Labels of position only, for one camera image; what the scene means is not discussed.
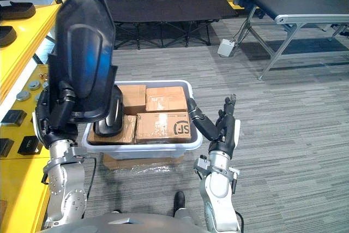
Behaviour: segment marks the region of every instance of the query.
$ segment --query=black shoe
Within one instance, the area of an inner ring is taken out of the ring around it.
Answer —
[[[185,196],[182,191],[176,192],[174,196],[174,203],[173,203],[173,216],[175,216],[175,213],[180,208],[185,207]]]

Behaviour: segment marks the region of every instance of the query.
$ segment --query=black pad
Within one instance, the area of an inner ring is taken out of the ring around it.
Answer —
[[[66,0],[57,14],[57,56],[49,57],[50,113],[59,84],[76,98],[70,123],[95,122],[109,112],[117,67],[111,65],[115,27],[105,0]]]
[[[114,22],[180,22],[238,16],[227,0],[107,0]]]
[[[35,15],[35,6],[30,2],[12,2],[11,5],[0,6],[0,19],[28,19]]]
[[[17,38],[12,26],[0,26],[0,47],[10,45]]]

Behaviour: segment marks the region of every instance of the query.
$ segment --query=metal bracket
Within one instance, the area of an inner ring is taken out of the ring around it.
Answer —
[[[84,158],[77,158],[76,156],[84,156],[87,154],[87,150],[83,147],[70,147],[64,152],[64,156],[61,158],[55,158],[50,160],[43,168],[44,176],[47,176],[50,169],[56,165],[69,164],[69,163],[83,163]]]
[[[203,176],[208,176],[212,172],[217,172],[226,178],[229,179],[229,181],[233,181],[234,179],[234,173],[237,175],[240,175],[240,171],[238,169],[229,167],[228,170],[219,168],[217,166],[211,166],[211,162],[207,159],[198,158],[194,163],[194,169],[196,172],[200,172],[203,174]]]

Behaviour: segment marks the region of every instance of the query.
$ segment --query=sf logo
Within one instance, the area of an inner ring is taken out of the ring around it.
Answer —
[[[185,121],[185,120],[177,121],[176,124],[174,124],[173,131],[176,135],[189,134],[188,121]]]

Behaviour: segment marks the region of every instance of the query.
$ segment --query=conveyor belt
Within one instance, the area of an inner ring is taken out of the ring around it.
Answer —
[[[349,22],[349,0],[251,0],[272,19],[278,23],[286,23],[278,18],[283,15],[297,19],[294,22],[324,22],[322,19],[331,19],[335,22]]]

